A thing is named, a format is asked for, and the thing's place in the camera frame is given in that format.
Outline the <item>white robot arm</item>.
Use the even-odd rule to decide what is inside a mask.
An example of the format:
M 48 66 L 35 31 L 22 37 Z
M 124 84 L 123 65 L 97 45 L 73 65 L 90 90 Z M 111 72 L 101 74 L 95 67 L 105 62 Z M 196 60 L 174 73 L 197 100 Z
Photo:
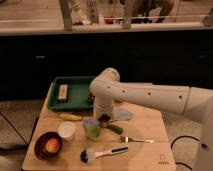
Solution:
M 106 68 L 90 83 L 94 115 L 111 113 L 115 101 L 181 115 L 202 125 L 192 171 L 213 171 L 213 90 L 190 86 L 125 83 Z

